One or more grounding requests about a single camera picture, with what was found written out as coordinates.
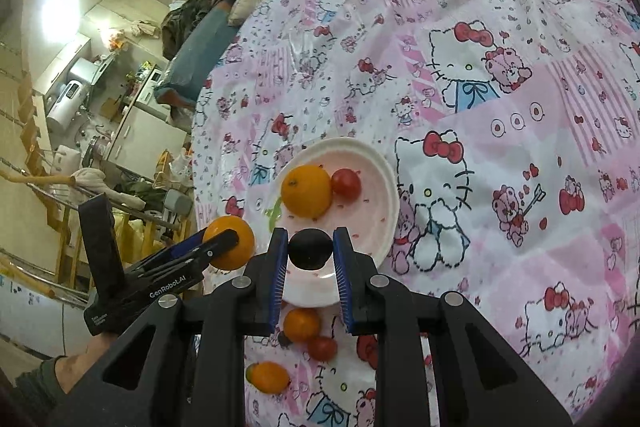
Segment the left hand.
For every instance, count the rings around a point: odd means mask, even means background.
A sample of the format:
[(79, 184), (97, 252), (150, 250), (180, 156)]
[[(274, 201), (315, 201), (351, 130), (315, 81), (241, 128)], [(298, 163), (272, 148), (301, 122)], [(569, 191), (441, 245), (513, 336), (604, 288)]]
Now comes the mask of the left hand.
[(117, 335), (110, 333), (93, 336), (85, 349), (77, 355), (59, 358), (55, 362), (54, 373), (62, 392), (68, 395), (85, 373), (93, 367), (93, 364), (111, 348), (117, 338)]

